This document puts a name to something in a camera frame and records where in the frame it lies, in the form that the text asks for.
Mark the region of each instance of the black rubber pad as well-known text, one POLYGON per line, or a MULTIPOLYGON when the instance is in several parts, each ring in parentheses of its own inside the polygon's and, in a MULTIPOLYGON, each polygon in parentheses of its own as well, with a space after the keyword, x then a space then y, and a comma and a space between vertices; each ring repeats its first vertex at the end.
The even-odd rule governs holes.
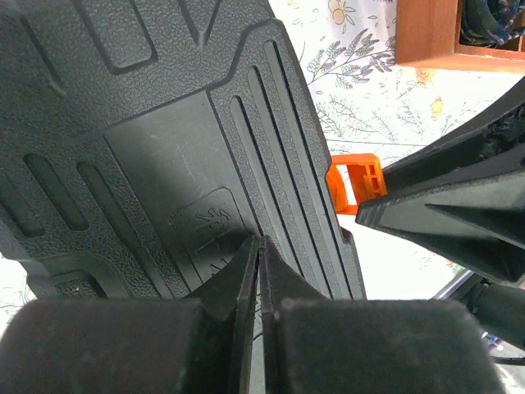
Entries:
POLYGON ((1 5, 0 251, 38 297, 178 298, 269 235, 363 298, 330 157, 263 0, 1 5))

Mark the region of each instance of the yellow flower print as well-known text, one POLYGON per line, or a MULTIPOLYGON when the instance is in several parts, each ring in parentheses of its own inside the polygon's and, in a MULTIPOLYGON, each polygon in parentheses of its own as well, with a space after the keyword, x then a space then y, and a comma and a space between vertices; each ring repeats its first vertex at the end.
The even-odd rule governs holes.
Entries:
POLYGON ((331 12, 331 18, 334 20, 336 25, 343 25, 343 34, 346 31, 346 23, 350 23, 355 26, 355 22, 350 16, 351 12, 355 12, 352 7, 346 5, 346 2, 341 0, 330 0, 328 2, 328 9, 331 12))
POLYGON ((287 0, 286 3, 294 9, 299 8, 299 0, 287 0))
POLYGON ((443 100, 438 97, 434 103, 430 106, 432 120, 437 121, 443 113, 443 100))
POLYGON ((428 84, 431 84, 435 76, 436 70, 432 70, 430 68, 416 69, 416 79, 422 88, 426 88, 428 84))

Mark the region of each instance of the white patterned fabric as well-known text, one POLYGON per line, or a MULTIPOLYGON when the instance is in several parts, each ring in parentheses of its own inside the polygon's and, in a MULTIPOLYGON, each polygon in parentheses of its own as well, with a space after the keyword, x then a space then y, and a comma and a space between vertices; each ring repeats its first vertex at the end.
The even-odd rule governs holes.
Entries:
MULTIPOLYGON (((395 66, 393 0, 271 0, 310 88, 332 154, 383 167, 462 125, 522 76, 395 66)), ((460 270, 416 245, 341 217, 371 299, 429 298, 460 270)))

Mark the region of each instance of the botanical print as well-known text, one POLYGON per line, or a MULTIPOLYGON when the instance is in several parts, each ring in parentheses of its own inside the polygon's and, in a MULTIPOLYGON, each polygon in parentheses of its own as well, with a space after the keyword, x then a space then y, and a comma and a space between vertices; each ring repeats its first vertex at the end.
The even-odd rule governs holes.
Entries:
POLYGON ((370 81, 368 76, 374 71, 392 72, 395 38, 388 38, 386 48, 378 50, 379 39, 374 39, 373 33, 367 32, 368 29, 361 30, 346 46, 337 40, 327 48, 319 49, 307 66, 312 75, 308 84, 331 76, 336 87, 352 89, 354 85, 370 81))
POLYGON ((299 8, 299 0, 286 0, 286 3, 296 10, 299 8))
POLYGON ((408 100, 403 100, 400 111, 395 116, 406 126, 411 126, 412 130, 418 135, 425 133, 424 120, 419 108, 410 105, 408 100))
POLYGON ((430 68, 416 68, 416 80, 418 80, 419 86, 426 88, 427 85, 432 83, 436 73, 437 70, 430 68))
POLYGON ((437 121, 441 114, 443 113, 443 100, 441 97, 438 97, 434 103, 430 106, 431 108, 431 118, 434 121, 437 121))
POLYGON ((415 80, 408 80, 406 82, 407 89, 401 93, 397 99, 401 99, 405 95, 409 94, 414 88, 424 88, 426 89, 434 79, 436 78, 437 70, 430 68, 416 68, 415 70, 415 80))
POLYGON ((346 24, 349 23, 355 26, 355 22, 350 16, 350 13, 355 12, 355 8, 346 5, 346 2, 341 0, 330 0, 328 2, 328 9, 331 12, 331 18, 336 25, 342 25, 342 34, 346 33, 346 24))
POLYGON ((332 142, 395 143, 396 135, 381 111, 372 111, 372 114, 371 118, 361 117, 354 103, 336 96, 331 96, 328 103, 317 105, 317 115, 327 131, 327 139, 337 138, 332 142))

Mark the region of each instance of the plastic groove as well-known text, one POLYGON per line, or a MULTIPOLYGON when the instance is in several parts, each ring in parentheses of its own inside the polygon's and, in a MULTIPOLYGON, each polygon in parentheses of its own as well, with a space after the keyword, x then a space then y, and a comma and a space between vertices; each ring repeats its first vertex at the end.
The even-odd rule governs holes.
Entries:
MULTIPOLYGON (((49 272, 55 284, 66 282, 70 273, 84 273, 95 281, 107 298, 135 298, 126 277, 112 264, 109 257, 96 252, 76 252, 47 257, 39 261, 49 272)), ((150 294, 156 291, 151 287, 150 294)))
POLYGON ((56 275, 52 280, 58 292, 70 298, 107 298, 96 279, 83 271, 56 275))
POLYGON ((184 17, 186 25, 188 26, 188 31, 191 35, 191 38, 194 40, 195 45, 197 45, 197 47, 203 49, 208 43, 210 35, 212 35, 213 24, 215 23, 215 19, 217 18, 217 13, 219 12, 219 8, 221 6, 221 0, 216 0, 215 5, 213 6, 213 12, 210 17, 208 27, 204 32, 200 31, 197 28, 197 25, 195 24, 194 19, 191 16, 191 12, 189 12, 186 0, 177 0, 177 2, 179 3, 180 12, 184 17))
POLYGON ((298 260, 295 252, 293 251, 290 234, 288 234, 288 231, 286 230, 285 221, 277 204, 276 196, 273 189, 270 187, 270 180, 268 178, 267 171, 263 166, 263 157, 255 143, 256 140, 255 136, 253 135, 252 126, 249 124, 248 116, 246 115, 243 102, 239 96, 235 96, 230 101, 230 112, 231 116, 233 117, 237 132, 239 133, 244 150, 246 151, 246 156, 249 160, 250 167, 252 168, 253 176, 255 177, 257 186, 261 191, 262 202, 264 203, 264 206, 268 212, 277 212, 279 214, 279 219, 281 222, 277 222, 274 215, 268 215, 268 217, 276 233, 283 234, 286 237, 285 240, 281 240, 284 242, 279 242, 281 252, 285 256, 288 264, 290 264, 292 268, 304 276, 301 267, 297 264, 298 260), (272 196, 271 199, 268 198, 268 193, 266 193, 265 190, 270 190, 270 195, 272 196))
POLYGON ((332 296, 331 289, 327 285, 324 269, 319 264, 317 251, 313 247, 313 243, 309 241, 311 240, 311 233, 307 224, 308 219, 304 216, 304 208, 297 195, 297 188, 295 187, 294 180, 290 176, 290 165, 286 161, 285 150, 279 140, 276 120, 272 112, 272 106, 268 100, 267 92, 264 88, 263 80, 258 68, 255 66, 253 66, 248 72, 248 85, 252 92, 258 115, 262 122, 262 127, 265 130, 266 138, 272 149, 272 157, 275 161, 277 170, 279 171, 278 173, 281 178, 281 184, 289 201, 295 226, 297 226, 299 233, 301 234, 302 246, 308 259, 308 261, 301 262, 301 264, 303 264, 302 268, 304 270, 304 265, 308 264, 309 271, 313 273, 321 291, 324 294, 330 294, 330 296, 332 296))
POLYGON ((24 236, 34 238, 45 234, 42 224, 25 201, 24 195, 9 179, 9 176, 2 173, 0 173, 0 204, 24 236))
MULTIPOLYGON (((299 114, 297 113, 297 109, 292 99, 292 93, 288 83, 288 78, 286 77, 285 68, 282 65, 279 48, 277 47, 277 43, 271 40, 264 44, 264 50, 267 55, 273 80, 276 84, 277 94, 285 113, 286 123, 290 129, 292 140, 294 141, 294 151, 297 153, 299 161, 301 162, 301 166, 298 170, 301 171, 304 180, 308 185, 308 198, 311 201, 313 211, 316 214, 316 220, 312 220, 308 215, 304 215, 308 223, 310 236, 317 240, 317 242, 313 243, 314 247, 316 247, 316 251, 320 256, 320 261, 341 261, 330 224, 326 220, 326 208, 322 203, 322 193, 319 190, 319 185, 315 177, 316 171, 308 153, 308 144, 304 141, 303 127, 301 126, 299 114), (318 231, 316 232, 317 236, 314 236, 313 229, 311 228, 312 224, 310 222, 318 223, 318 231)), ((333 265, 333 268, 328 269, 332 269, 333 276, 339 279, 338 284, 341 295, 351 296, 349 290, 346 290, 349 289, 349 281, 342 264, 339 264, 339 266, 333 265)))
POLYGON ((38 154, 29 153, 24 156, 24 162, 66 225, 73 231, 87 230, 89 228, 88 221, 71 198, 67 188, 62 184, 49 161, 38 154))
POLYGON ((54 88, 55 91, 61 96, 65 96, 66 90, 64 88, 64 84, 62 83, 62 80, 60 79, 60 76, 58 75, 57 69, 51 63, 51 59, 49 59, 48 54, 46 53, 42 44, 39 42, 39 39, 37 38, 34 31, 31 29, 29 22, 22 16, 20 18, 20 23, 24 28, 25 32, 27 33, 27 36, 29 37, 31 43, 34 45, 34 49, 42 59, 43 64, 48 69, 49 76, 51 77, 51 87, 54 88))
POLYGON ((148 274, 148 278, 158 294, 162 298, 173 298, 173 294, 158 271, 153 258, 142 246, 139 236, 131 226, 98 169, 89 163, 78 163, 76 168, 88 186, 91 195, 106 216, 113 231, 115 231, 121 242, 131 251, 140 266, 148 274))

